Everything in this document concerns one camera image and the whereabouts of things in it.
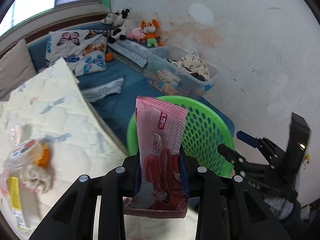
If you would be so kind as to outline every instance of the butterfly print pillow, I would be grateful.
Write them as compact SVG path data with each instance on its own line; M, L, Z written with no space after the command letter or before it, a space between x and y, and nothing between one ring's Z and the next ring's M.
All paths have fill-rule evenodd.
M71 30L49 32L46 46L46 65L63 58L75 76L107 69L105 52L107 31Z

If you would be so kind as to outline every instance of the pink butterfly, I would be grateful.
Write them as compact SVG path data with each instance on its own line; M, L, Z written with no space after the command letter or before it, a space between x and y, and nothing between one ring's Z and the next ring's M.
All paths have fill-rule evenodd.
M62 34L62 38L58 42L57 46L64 44L66 41L72 41L75 45L79 46L79 33L77 32L67 32Z

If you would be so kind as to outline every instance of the green plastic basket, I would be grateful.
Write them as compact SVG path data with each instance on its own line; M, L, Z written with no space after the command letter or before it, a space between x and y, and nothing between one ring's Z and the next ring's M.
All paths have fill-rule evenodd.
M201 166L205 166L215 174L229 177L233 165L217 151L217 146L221 143L235 149L230 131L223 120L209 107L191 98L162 96L159 99L189 111L182 138L185 153L195 157ZM137 153L138 135L134 114L131 116L127 129L127 146L129 155Z

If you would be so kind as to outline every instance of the toy ball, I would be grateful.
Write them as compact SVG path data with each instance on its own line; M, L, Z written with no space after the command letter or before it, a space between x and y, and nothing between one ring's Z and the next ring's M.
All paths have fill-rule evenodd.
M106 59L106 62L111 62L113 61L113 54L112 53L107 53L105 55L105 59Z

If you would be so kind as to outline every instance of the white pillow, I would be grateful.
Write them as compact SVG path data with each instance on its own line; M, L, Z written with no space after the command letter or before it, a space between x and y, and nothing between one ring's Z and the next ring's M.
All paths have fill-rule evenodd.
M72 30L49 32L47 66L63 57L78 77L107 69L105 51L107 31Z
M26 41L21 40L0 60L0 101L8 101L12 90L35 75Z

